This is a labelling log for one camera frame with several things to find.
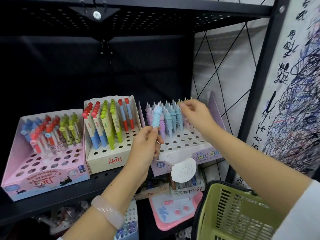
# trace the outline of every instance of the pink bracelet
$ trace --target pink bracelet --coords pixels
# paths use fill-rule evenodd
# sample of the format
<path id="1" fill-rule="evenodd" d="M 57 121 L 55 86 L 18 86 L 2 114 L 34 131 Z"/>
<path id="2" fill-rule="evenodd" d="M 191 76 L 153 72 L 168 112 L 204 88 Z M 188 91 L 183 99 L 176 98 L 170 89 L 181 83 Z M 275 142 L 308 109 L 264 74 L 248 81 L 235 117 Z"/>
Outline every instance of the pink bracelet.
<path id="1" fill-rule="evenodd" d="M 122 225 L 125 223 L 123 215 L 100 195 L 92 200 L 91 205 L 100 211 L 115 228 L 121 229 Z"/>

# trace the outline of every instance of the bolt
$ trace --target bolt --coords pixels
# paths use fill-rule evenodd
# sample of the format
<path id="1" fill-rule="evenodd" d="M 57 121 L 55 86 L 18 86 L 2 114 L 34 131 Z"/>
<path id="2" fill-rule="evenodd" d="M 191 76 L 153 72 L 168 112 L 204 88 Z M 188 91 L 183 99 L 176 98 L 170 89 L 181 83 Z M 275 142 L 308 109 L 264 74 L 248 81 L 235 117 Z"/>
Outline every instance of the bolt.
<path id="1" fill-rule="evenodd" d="M 98 12 L 98 11 L 94 11 L 93 12 L 93 17 L 97 20 L 100 20 L 101 19 L 101 14 Z"/>
<path id="2" fill-rule="evenodd" d="M 281 6 L 280 9 L 279 9 L 279 12 L 283 13 L 284 10 L 285 10 L 285 6 Z"/>

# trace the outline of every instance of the right hand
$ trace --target right hand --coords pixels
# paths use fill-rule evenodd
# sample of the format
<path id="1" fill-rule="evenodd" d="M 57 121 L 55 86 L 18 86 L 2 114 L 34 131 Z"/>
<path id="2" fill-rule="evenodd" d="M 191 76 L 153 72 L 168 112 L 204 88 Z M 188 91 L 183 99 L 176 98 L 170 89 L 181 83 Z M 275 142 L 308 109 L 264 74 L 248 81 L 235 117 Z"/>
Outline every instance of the right hand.
<path id="1" fill-rule="evenodd" d="M 207 140 L 208 133 L 212 133 L 209 128 L 215 127 L 217 124 L 206 105 L 196 99 L 191 99 L 181 103 L 180 107 L 181 112 L 187 117 L 188 121 Z"/>

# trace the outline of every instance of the left hand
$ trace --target left hand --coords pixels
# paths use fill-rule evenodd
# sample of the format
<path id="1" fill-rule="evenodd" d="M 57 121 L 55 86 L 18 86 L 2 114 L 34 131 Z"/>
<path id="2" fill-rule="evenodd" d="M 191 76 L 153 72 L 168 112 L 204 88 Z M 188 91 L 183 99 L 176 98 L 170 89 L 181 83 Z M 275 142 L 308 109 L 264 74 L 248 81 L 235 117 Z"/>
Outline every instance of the left hand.
<path id="1" fill-rule="evenodd" d="M 160 144 L 164 143 L 162 137 L 158 135 L 159 129 L 152 128 L 152 126 L 143 127 L 134 137 L 131 146 L 126 166 L 130 167 L 132 172 L 137 173 L 142 182 L 147 178 L 152 160 L 159 156 Z"/>

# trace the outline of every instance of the whiteboard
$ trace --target whiteboard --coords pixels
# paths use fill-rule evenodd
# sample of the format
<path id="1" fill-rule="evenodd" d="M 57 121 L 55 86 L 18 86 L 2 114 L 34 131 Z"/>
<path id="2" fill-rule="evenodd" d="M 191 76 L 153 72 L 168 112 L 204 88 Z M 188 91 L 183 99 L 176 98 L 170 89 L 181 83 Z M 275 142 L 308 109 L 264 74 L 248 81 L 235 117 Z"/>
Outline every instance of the whiteboard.
<path id="1" fill-rule="evenodd" d="M 309 177 L 320 166 L 320 0 L 290 0 L 246 142 Z"/>

